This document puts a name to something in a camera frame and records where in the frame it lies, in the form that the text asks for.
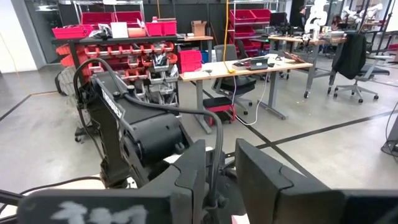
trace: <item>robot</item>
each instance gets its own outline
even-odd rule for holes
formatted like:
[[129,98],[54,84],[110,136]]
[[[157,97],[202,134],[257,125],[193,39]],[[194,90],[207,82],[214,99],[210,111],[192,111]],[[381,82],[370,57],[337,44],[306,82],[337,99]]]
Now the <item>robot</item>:
[[357,14],[356,12],[351,11],[349,9],[349,6],[346,6],[343,9],[341,16],[342,16],[342,18],[348,17],[348,19],[353,19],[353,20],[355,20],[356,24],[359,24],[362,21],[362,19],[372,19],[376,15],[376,13],[381,11],[382,9],[383,9],[383,5],[381,3],[379,3],[373,7],[369,7],[366,12],[365,17],[363,18],[365,10],[362,10],[359,14]]
[[314,33],[319,33],[320,27],[326,24],[328,13],[323,10],[326,0],[315,0],[314,6],[311,7],[310,17],[305,23],[304,31],[309,34],[311,30]]

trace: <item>chair backrest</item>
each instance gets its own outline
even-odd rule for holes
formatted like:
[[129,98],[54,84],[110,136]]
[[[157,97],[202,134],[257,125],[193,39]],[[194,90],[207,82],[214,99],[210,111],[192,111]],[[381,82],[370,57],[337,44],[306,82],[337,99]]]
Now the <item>chair backrest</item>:
[[[216,45],[216,46],[214,46],[214,49],[216,50],[217,62],[222,62],[223,56],[224,56],[224,45]],[[225,60],[228,61],[228,60],[237,60],[237,59],[238,59],[238,56],[236,55],[235,45],[227,44]]]
[[238,49],[239,49],[239,59],[245,59],[248,58],[249,56],[247,55],[246,51],[244,50],[244,45],[243,45],[243,41],[242,40],[235,40],[236,43],[238,43]]

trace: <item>standing desk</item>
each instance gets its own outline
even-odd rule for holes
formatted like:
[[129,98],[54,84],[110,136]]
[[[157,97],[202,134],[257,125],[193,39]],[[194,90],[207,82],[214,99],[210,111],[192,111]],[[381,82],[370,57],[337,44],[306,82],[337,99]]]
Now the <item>standing desk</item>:
[[[232,64],[236,61],[227,61],[227,67],[232,69]],[[278,78],[276,78],[276,73],[288,69],[298,69],[298,68],[309,68],[312,67],[311,63],[297,63],[291,59],[284,59],[283,61],[275,61],[273,59],[269,59],[269,63],[275,63],[272,68],[263,69],[263,70],[236,70],[235,73],[228,73],[225,65],[223,62],[213,62],[213,63],[206,63],[202,66],[202,70],[212,70],[211,73],[207,72],[185,72],[180,74],[180,78],[184,82],[196,82],[196,93],[197,93],[197,109],[204,110],[203,107],[203,81],[210,80],[214,78],[224,78],[224,77],[233,77],[236,75],[252,75],[257,73],[265,73],[271,72],[271,86],[270,86],[270,93],[268,97],[268,102],[265,103],[263,101],[260,102],[260,106],[264,109],[274,113],[280,119],[286,119],[287,117],[279,112],[275,108],[275,101],[277,96],[277,87],[276,82]],[[211,128],[207,125],[203,115],[195,115],[196,119],[198,120],[200,126],[206,131],[207,134],[211,133]]]
[[[253,41],[258,41],[258,42],[265,42],[265,39],[252,39]],[[274,49],[275,43],[277,41],[286,41],[286,42],[296,42],[296,43],[303,43],[304,41],[301,38],[294,38],[294,37],[282,37],[282,36],[269,36],[268,40],[270,40],[270,48]],[[338,37],[338,38],[332,38],[328,40],[310,40],[310,45],[314,46],[312,50],[312,57],[313,57],[313,66],[310,68],[308,72],[308,78],[307,78],[307,86],[305,89],[304,93],[304,98],[308,98],[310,92],[311,92],[311,86],[314,78],[320,78],[320,77],[327,77],[329,76],[329,89],[328,89],[328,94],[331,91],[331,87],[333,86],[335,82],[335,77],[336,77],[336,72],[333,70],[326,72],[326,73],[321,73],[317,74],[316,73],[316,68],[317,68],[317,58],[319,54],[319,46],[323,44],[338,44],[337,46],[337,51],[336,51],[336,56],[333,59],[332,65],[334,65],[338,58],[340,57],[341,51],[343,50],[343,44],[346,42],[345,37]],[[286,45],[282,45],[282,50],[286,51]]]

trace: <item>tabletop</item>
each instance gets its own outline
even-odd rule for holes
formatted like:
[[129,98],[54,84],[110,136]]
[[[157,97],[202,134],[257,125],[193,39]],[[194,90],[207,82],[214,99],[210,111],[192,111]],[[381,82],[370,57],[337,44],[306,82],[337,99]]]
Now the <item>tabletop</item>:
[[199,40],[213,40],[213,37],[210,36],[194,36],[194,37],[185,37],[183,41],[199,41]]
[[[295,38],[295,37],[282,37],[282,36],[269,36],[269,40],[284,40],[286,42],[300,42],[302,43],[303,40],[301,38]],[[340,43],[345,43],[347,39],[345,37],[336,37],[336,38],[330,38],[327,40],[310,40],[310,44],[313,45],[323,45],[323,44],[340,44]]]
[[[228,69],[232,70],[232,64],[237,61],[227,61],[225,64]],[[206,63],[202,65],[202,70],[212,70],[211,73],[207,72],[185,72],[180,74],[181,79],[184,82],[197,81],[197,80],[209,80],[212,78],[223,78],[223,77],[232,77],[235,75],[252,75],[257,73],[265,73],[265,72],[280,72],[284,70],[290,69],[298,69],[298,68],[309,68],[312,67],[311,63],[298,63],[291,59],[283,59],[282,61],[276,61],[274,59],[269,59],[269,63],[275,63],[275,65],[268,69],[262,70],[235,70],[235,73],[228,73],[227,68],[224,65],[224,62],[212,62]]]

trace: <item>black cable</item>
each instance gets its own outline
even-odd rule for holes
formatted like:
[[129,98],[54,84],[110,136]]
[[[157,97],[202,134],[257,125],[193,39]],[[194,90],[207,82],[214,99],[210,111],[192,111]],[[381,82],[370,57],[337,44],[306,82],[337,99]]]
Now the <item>black cable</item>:
[[388,141],[387,132],[388,132],[388,124],[390,123],[391,116],[392,116],[392,114],[395,112],[397,106],[398,106],[398,102],[396,103],[394,109],[392,109],[391,114],[390,114],[390,116],[388,117],[388,121],[387,121],[387,124],[386,124],[386,131],[385,131],[386,143],[385,143],[385,146],[388,147],[389,152],[386,151],[386,150],[384,149],[384,147],[381,147],[381,151],[384,152],[384,153],[386,153],[387,155],[392,156],[396,162],[398,162],[398,158],[397,158],[397,156],[393,153],[393,149],[397,147],[396,145],[397,145],[398,142],[395,141],[395,144],[394,144],[392,147],[390,147],[390,144],[389,144],[389,143],[390,143],[390,142],[394,142],[394,141]]
[[[29,193],[29,192],[32,192],[32,191],[35,191],[35,190],[46,189],[46,188],[49,188],[49,187],[57,187],[57,186],[61,186],[61,185],[64,185],[64,184],[70,184],[72,182],[81,181],[81,180],[99,180],[99,181],[102,182],[101,178],[99,178],[99,177],[78,177],[78,178],[66,180],[66,181],[63,181],[63,182],[58,182],[58,183],[55,183],[55,184],[47,184],[47,185],[43,185],[43,186],[38,186],[38,187],[31,188],[31,189],[27,189],[27,190],[24,190],[23,192],[21,192],[19,194],[24,195],[26,193]],[[6,207],[7,207],[7,205],[5,204],[5,205],[3,205],[0,208],[0,214]]]

